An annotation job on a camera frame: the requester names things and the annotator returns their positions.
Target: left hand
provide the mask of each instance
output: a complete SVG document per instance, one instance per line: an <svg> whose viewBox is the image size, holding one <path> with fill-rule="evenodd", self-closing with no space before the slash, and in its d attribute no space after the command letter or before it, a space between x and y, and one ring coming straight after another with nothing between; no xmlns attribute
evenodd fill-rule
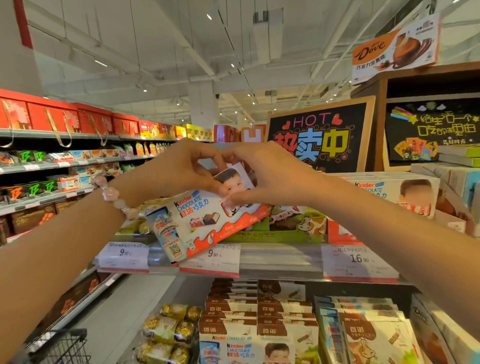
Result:
<svg viewBox="0 0 480 364"><path fill-rule="evenodd" d="M198 163L211 158L220 171L227 168L222 154L207 143L182 139L151 161L128 172L136 174L138 188L144 189L145 199L171 197L188 190L204 190L224 196L223 184Z"/></svg>

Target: heart drawing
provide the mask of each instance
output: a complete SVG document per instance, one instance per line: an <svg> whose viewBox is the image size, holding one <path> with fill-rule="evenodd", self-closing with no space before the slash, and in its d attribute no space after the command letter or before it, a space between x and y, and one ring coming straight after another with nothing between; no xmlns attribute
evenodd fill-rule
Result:
<svg viewBox="0 0 480 364"><path fill-rule="evenodd" d="M335 114L333 116L333 119L332 119L332 124L333 125L341 125L343 123L343 120L340 119L340 115L339 114Z"/></svg>

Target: hand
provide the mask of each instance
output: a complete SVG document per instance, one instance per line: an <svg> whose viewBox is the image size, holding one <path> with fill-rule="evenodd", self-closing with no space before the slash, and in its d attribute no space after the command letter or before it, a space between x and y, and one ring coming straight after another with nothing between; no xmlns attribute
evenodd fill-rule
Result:
<svg viewBox="0 0 480 364"><path fill-rule="evenodd" d="M198 163L211 158L220 171L227 168L217 148L191 139L182 139L151 161L126 173L139 190L140 203L171 197L188 190L204 190L225 196L223 184Z"/></svg>
<svg viewBox="0 0 480 364"><path fill-rule="evenodd" d="M255 203L308 206L312 192L323 188L320 172L314 171L275 142L240 143L222 154L228 163L247 162L258 181L253 190L230 195L227 198L229 206Z"/></svg>

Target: shopping cart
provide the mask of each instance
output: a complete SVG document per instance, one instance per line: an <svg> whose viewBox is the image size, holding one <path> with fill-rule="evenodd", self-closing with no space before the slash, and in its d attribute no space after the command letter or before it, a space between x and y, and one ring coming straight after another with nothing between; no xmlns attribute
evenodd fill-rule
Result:
<svg viewBox="0 0 480 364"><path fill-rule="evenodd" d="M90 355L85 352L87 330L51 330L36 340L35 352L25 353L12 363L22 364L88 364Z"/></svg>

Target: qr code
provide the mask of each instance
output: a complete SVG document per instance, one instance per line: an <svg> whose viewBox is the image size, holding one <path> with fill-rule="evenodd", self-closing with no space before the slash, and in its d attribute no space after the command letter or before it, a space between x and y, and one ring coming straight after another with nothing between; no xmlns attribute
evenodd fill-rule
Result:
<svg viewBox="0 0 480 364"><path fill-rule="evenodd" d="M170 251L174 256L181 255L181 249L178 244L173 244L170 246Z"/></svg>

